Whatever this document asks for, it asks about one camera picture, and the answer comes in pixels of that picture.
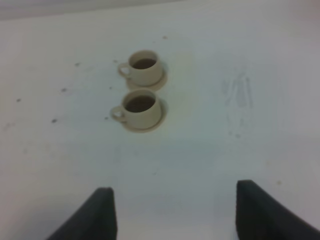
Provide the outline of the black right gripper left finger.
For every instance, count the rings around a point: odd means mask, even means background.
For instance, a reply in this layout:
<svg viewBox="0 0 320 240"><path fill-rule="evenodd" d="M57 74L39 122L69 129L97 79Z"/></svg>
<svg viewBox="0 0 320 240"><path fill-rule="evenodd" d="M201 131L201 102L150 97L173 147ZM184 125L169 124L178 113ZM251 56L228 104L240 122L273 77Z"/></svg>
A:
<svg viewBox="0 0 320 240"><path fill-rule="evenodd" d="M100 187L51 236L50 240L115 240L118 234L114 191Z"/></svg>

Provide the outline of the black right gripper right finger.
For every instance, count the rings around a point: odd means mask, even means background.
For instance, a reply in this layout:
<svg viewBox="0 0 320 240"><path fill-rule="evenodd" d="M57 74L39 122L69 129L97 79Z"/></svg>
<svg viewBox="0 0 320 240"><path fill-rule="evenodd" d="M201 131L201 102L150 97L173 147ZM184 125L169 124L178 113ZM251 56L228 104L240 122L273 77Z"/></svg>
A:
<svg viewBox="0 0 320 240"><path fill-rule="evenodd" d="M235 226L240 240L318 240L320 231L252 180L236 184Z"/></svg>

